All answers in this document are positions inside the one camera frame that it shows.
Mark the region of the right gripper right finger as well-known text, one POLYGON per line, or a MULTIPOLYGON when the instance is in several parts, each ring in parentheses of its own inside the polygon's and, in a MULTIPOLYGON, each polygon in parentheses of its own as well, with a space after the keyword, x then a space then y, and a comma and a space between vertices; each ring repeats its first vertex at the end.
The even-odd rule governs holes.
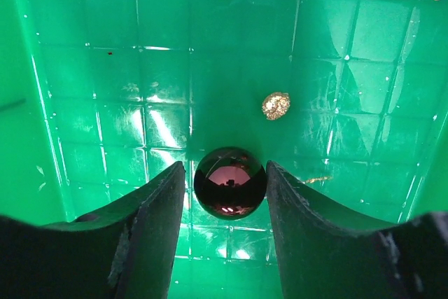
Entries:
POLYGON ((267 163, 285 298, 446 298, 447 213, 402 224, 366 216, 267 163))

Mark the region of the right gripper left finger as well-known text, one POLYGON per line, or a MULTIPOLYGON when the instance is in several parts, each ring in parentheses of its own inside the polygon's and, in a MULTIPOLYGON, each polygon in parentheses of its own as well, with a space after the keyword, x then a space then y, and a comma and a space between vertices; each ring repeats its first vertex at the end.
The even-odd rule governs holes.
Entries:
POLYGON ((185 170, 72 222, 1 217, 2 298, 166 298, 179 237, 185 170))

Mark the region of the shiny dark red bauble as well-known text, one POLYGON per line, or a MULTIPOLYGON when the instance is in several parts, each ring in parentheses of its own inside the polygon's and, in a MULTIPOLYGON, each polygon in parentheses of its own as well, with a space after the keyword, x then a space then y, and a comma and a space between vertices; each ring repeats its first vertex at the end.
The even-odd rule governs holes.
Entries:
POLYGON ((252 214, 267 191, 267 174, 251 152, 222 147, 204 156, 194 174, 195 196, 216 218, 236 221, 252 214))

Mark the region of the green plastic tray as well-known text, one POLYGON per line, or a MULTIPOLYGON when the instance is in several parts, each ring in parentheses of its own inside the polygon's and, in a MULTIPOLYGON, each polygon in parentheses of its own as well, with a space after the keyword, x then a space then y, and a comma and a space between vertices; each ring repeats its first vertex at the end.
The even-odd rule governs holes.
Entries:
POLYGON ((1 0, 1 217, 72 222, 181 162, 166 298, 285 298, 267 191, 236 221, 195 196, 228 146, 380 221, 447 213, 447 0, 1 0))

